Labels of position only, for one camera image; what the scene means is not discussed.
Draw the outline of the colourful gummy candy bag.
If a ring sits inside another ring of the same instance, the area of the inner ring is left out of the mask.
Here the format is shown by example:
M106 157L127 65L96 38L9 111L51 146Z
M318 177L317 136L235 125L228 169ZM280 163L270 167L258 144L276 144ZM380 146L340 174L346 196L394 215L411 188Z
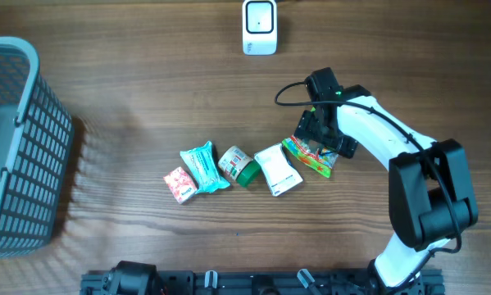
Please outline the colourful gummy candy bag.
M329 178L338 153L330 147L319 147L316 143L290 136L282 140L282 145L301 163L320 175Z

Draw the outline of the white paper packet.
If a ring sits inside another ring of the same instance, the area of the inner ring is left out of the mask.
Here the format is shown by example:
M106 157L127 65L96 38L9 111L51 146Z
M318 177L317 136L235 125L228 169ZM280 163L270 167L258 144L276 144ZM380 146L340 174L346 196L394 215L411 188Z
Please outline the white paper packet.
M255 153L254 160L260 165L273 197L278 197L303 181L285 156L281 143Z

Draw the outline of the green lid jar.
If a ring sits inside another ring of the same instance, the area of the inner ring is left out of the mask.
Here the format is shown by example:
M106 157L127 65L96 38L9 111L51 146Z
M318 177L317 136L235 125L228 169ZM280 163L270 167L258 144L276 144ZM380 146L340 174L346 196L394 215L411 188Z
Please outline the green lid jar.
M247 187L260 173L260 165L239 147L230 147L218 161L218 166L242 187Z

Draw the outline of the teal tissue pack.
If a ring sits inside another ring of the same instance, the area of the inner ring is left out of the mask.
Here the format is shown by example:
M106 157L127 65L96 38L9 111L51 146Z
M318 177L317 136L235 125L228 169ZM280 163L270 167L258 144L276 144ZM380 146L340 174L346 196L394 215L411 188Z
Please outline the teal tissue pack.
M198 184L196 194L214 193L230 186L218 171L213 157L213 145L207 141L203 146L181 151L180 156Z

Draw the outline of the red white small box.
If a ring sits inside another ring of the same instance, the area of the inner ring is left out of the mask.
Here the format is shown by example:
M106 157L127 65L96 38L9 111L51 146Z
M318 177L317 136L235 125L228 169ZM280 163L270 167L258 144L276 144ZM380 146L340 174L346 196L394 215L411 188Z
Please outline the red white small box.
M191 176L181 166L165 175L163 179L179 204L187 202L198 191Z

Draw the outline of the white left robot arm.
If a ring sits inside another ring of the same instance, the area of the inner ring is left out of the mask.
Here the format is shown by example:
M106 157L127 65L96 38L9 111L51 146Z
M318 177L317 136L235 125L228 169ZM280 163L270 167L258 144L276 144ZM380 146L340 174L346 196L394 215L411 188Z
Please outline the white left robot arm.
M104 295L167 295L165 283L155 265L120 261L102 277Z

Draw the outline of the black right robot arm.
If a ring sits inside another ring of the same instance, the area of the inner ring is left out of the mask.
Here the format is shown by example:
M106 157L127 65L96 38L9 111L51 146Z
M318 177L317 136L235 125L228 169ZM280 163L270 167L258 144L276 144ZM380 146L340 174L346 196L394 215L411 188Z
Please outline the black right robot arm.
M353 157L362 145L387 170L393 236L369 266L369 290L395 294L418 281L437 253L461 250L461 234L479 211L466 152L456 140L437 141L390 115L361 85L341 86L330 68L300 83L311 110L294 135Z

